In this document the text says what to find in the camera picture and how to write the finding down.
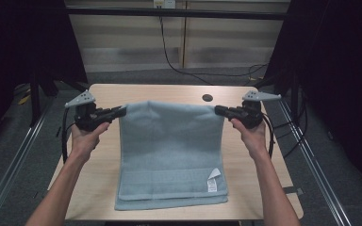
metal frame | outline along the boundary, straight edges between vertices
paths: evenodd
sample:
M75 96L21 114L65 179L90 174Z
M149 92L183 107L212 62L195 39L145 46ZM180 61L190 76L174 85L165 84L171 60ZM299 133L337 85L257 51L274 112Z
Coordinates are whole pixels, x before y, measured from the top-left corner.
M224 18L246 20L283 21L292 16L282 12L250 12L250 11L218 11L171 8L99 8L99 7L66 7L66 8L11 8L21 13L48 13L73 15L117 15L117 16L158 16L158 17L190 17L190 18Z
M290 116L290 109L288 104L285 101L280 101L280 106L282 112L284 113L285 118L287 121L292 121L292 117ZM311 172L313 173L314 178L316 179L317 185L319 185L322 195L324 196L328 207L330 208L335 220L337 221L337 225L345 226L349 225L352 226L348 215L346 214L345 209L343 208L342 203L340 202L337 194L335 193L334 189L329 184L322 168L317 161L316 155L314 155L313 151L311 150L310 146L307 143L307 140L304 138L304 134L302 130L296 126L294 123L290 124L290 130L292 134L295 136L297 142L301 140L299 147L301 148L302 154L304 159L307 162Z
M34 143L34 140L36 139L38 133L40 132L43 122L45 121L45 116L49 109L51 108L55 98L50 97L48 99L48 102L46 104L45 109L43 110L40 118L36 121L33 127L31 127L26 136L23 140L22 145L18 149L16 155L14 156L13 160L10 163L10 166L8 167L8 170L6 171L4 177L1 179L0 182L0 209L2 207L2 204L7 197L8 193L10 192L10 189L14 183L14 180L19 173L23 163L25 162L25 159L28 155L28 152Z

wall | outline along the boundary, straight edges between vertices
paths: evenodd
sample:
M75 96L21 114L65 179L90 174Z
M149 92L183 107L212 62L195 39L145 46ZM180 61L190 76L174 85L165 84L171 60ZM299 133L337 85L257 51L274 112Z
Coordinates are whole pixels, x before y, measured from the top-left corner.
M67 0L67 6L152 8L153 1ZM176 1L176 8L286 12L287 1ZM169 68L157 17L71 15L88 72ZM282 22L163 18L174 67L240 67L267 63Z

aluminum rail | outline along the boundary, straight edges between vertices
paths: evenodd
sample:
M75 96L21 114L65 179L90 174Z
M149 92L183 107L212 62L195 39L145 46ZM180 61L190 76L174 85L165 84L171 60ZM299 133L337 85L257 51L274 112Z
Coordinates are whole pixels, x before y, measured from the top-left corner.
M292 121L290 116L290 109L287 103L285 101L280 101L279 103L286 119L288 121ZM295 126L294 123L290 124L290 129L292 130L296 141L299 142L302 137L301 144L299 145L301 147L302 154L304 155L304 159L306 160L307 165L310 167L310 170L320 187L321 193L324 196L335 220L337 221L337 225L351 226L352 223L349 221L343 205L325 177L325 174L322 171L319 162L317 161L316 155L314 155L313 151L307 143L307 140L303 137L304 134L302 133L302 130Z
M22 144L20 145L20 148L18 149L16 155L14 156L12 162L10 163L4 177L0 181L0 209L2 207L5 198L10 192L10 189L14 183L14 180L18 172L20 171L23 163L25 162L25 159L29 153L32 144L34 143L35 138L37 137L37 134L41 130L46 114L51 108L54 99L55 99L54 97L48 99L47 104L40 118L37 120L34 126L28 130L25 139L23 140Z

wrist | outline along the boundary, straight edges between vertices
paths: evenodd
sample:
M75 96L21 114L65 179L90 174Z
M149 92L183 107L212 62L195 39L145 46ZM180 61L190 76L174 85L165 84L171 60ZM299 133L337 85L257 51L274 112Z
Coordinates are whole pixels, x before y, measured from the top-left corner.
M89 156L85 156L84 154L78 152L77 150L72 150L72 152L69 154L66 163L70 161L72 165L79 165L82 167L89 159L90 159Z
M250 155L256 164L270 159L269 152L267 152L265 148L256 150L255 152L250 152Z

round hole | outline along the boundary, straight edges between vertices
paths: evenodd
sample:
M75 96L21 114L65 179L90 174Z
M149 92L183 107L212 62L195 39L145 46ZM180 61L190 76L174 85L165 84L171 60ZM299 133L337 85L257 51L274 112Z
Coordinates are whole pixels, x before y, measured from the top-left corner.
M211 101L213 101L213 96L210 94L205 94L202 96L202 99L204 99L204 101L206 101L206 102L211 102Z

